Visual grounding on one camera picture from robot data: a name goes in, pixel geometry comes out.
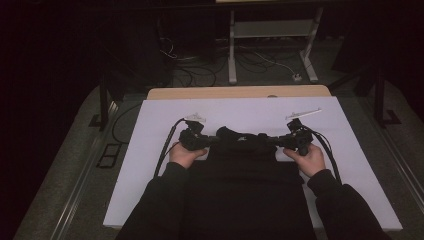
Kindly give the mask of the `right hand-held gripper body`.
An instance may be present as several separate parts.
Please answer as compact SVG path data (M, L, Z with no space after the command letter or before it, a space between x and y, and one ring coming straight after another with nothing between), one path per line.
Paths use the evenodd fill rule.
M308 146L313 141L313 137L312 131L302 124L300 118L321 111L321 108L317 108L316 110L293 112L291 115L287 116L287 127L290 133L279 137L279 146L297 150L301 156L306 156L308 154Z

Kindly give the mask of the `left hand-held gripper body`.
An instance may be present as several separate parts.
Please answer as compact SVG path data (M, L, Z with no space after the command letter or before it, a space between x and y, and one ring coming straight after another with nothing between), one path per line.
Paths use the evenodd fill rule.
M201 150L210 147L214 143L213 136L207 136L201 133L204 128L206 119L198 113L183 118L187 128L180 133L179 142L182 146L189 150Z

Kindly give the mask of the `black tank top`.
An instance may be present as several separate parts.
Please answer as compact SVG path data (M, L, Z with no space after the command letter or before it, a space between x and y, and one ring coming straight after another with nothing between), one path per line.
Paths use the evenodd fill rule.
M189 168L180 239L316 240L297 165L277 161L264 134L216 135Z

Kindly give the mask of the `person's left hand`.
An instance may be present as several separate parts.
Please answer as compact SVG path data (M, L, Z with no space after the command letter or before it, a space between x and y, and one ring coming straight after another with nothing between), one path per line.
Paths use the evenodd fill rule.
M169 153L169 161L188 169L196 159L206 154L206 149L189 151L181 143L174 143Z

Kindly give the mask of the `person's right hand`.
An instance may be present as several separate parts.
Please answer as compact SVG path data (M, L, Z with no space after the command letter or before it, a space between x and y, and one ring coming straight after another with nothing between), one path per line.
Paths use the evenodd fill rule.
M283 149L283 153L293 159L300 171L308 177L312 177L326 168L323 152L314 144L308 146L308 154L305 156L287 148Z

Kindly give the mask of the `white table cover board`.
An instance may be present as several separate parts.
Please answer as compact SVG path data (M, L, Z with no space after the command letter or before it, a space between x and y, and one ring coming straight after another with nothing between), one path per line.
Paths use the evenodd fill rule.
M304 125L329 140L341 180L366 200L381 227L386 231L403 228L335 97L145 100L104 226L119 228L125 223L154 175L171 127L177 120L193 114L205 120L205 135L213 135L218 128L226 126L236 132L271 136L286 134L289 117L298 114Z

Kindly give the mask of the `black metal stand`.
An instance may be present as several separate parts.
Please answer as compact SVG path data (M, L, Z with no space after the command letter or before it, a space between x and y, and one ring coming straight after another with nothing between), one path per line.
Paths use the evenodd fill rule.
M115 77L112 73L106 73L99 79L100 113L91 118L90 127L98 127L100 131L106 128L109 122L110 105L117 95L116 86Z
M385 129L387 125L400 124L401 121L393 110L384 108L385 79L382 70L378 65L367 64L358 70L349 73L337 81L329 84L327 88L334 91L351 80L357 79L354 93L360 97L366 97L371 90L374 90L373 116L378 125Z

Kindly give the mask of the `metal floor rail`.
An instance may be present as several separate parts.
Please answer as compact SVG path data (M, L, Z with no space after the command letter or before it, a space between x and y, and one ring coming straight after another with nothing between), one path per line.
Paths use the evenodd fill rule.
M401 151L395 145L395 142L390 136L389 132L373 116L373 107L371 106L371 104L365 98L360 98L359 103L361 107L363 108L363 111L365 112L371 125L373 126L375 131L378 133L379 137L383 140L403 182L405 183L408 190L410 191L421 213L424 215L424 187L421 185L421 183L418 181L418 179L414 175L410 166L408 165L405 158L401 154Z
M95 101L85 101L61 146L49 172L57 193L57 211L48 240L64 240L88 184L94 163L107 132L100 127L102 113L114 117L118 107L114 102L102 107Z

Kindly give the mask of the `grey metal desk frame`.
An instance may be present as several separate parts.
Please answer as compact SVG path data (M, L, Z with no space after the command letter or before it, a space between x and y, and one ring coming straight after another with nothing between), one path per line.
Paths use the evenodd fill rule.
M235 40L248 38L271 37L305 37L307 43L299 52L303 69L311 83L318 82L318 76L309 58L313 42L318 32L320 21L324 12L323 7L317 7L312 18L285 19L285 20L239 20L236 10L230 11L229 22L229 55L228 76L229 84L237 84L237 69L235 61Z

